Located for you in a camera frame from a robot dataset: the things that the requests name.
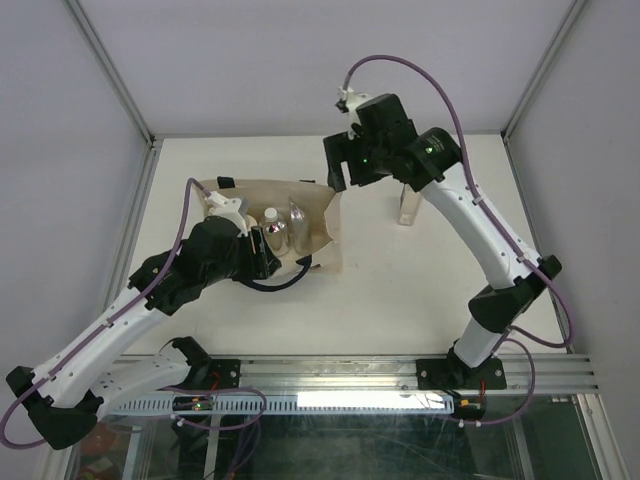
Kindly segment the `cream canvas tote bag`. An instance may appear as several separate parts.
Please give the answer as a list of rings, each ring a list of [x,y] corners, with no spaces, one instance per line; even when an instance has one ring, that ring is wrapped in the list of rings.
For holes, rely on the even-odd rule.
[[[310,220],[312,252],[299,255],[292,242],[290,250],[282,256],[280,268],[274,278],[293,275],[302,269],[302,260],[311,259],[315,272],[339,274],[343,269],[341,251],[341,195],[332,188],[306,181],[251,180],[217,177],[203,180],[201,185],[209,192],[219,192],[228,198],[244,198],[249,203],[248,213],[252,227],[262,227],[264,210],[276,208],[286,219],[290,232],[289,199],[299,205]]]

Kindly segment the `clear square bottle black cap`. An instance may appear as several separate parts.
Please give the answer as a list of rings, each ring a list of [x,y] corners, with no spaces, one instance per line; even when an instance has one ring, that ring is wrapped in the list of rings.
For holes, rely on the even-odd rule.
[[[423,196],[416,192],[408,184],[402,188],[398,213],[398,224],[401,226],[413,226],[419,212]]]

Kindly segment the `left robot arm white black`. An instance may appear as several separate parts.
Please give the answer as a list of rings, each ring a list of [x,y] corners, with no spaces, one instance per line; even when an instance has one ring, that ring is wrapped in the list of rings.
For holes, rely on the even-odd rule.
[[[168,349],[136,367],[118,372],[110,367],[133,342],[209,286],[266,280],[280,266],[259,228],[243,234],[221,217],[197,223],[170,250],[147,258],[113,304],[64,350],[37,367],[18,366],[7,375],[15,403],[27,411],[39,442],[66,449],[114,408],[149,391],[212,387],[212,361],[190,336],[171,340]]]

